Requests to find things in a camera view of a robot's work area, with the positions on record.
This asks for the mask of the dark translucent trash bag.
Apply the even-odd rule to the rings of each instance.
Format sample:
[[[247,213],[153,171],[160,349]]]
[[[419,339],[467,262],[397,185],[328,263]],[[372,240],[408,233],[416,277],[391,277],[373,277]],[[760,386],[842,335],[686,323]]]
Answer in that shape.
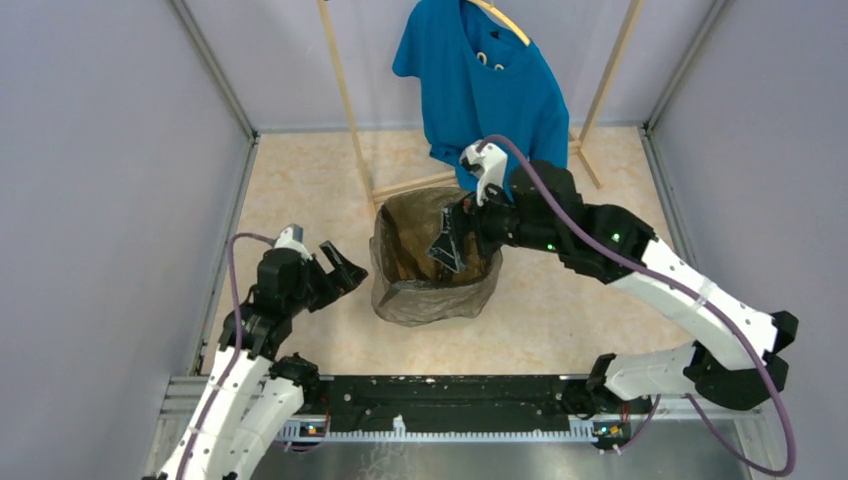
[[[494,295],[503,255],[482,256],[465,240],[467,268],[455,273],[427,255],[441,233],[441,210],[467,195],[458,187],[414,190],[387,199],[377,210],[369,239],[376,279],[371,306],[382,320],[418,327],[478,317]]]

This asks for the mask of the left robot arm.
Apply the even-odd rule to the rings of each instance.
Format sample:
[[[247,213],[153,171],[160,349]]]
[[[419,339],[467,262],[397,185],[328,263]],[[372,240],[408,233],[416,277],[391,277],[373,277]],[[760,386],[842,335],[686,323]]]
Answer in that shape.
[[[368,276],[331,242],[320,249],[329,270],[289,232],[264,252],[247,300],[226,319],[191,419],[153,478],[249,479],[286,421],[317,407],[317,365],[276,355],[297,315],[335,303]]]

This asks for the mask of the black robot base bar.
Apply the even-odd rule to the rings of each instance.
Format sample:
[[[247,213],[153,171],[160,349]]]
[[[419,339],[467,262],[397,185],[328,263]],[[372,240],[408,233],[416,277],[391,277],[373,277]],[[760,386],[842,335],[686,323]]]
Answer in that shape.
[[[596,412],[582,378],[559,375],[360,376],[320,381],[304,414],[332,433],[388,432],[401,418],[411,433],[564,432]]]

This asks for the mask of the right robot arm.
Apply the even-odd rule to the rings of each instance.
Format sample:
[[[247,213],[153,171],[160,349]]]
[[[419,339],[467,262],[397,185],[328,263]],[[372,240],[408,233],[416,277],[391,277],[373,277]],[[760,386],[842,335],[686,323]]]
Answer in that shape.
[[[407,327],[474,318],[494,297],[506,247],[554,255],[569,271],[626,292],[686,330],[691,341],[646,354],[601,355],[589,404],[612,412],[625,400],[698,395],[749,410],[777,397],[789,374],[782,352],[796,338],[791,313],[747,306],[681,259],[624,207],[589,204],[572,174],[542,160],[478,191],[401,194],[378,210],[369,253],[371,306]]]

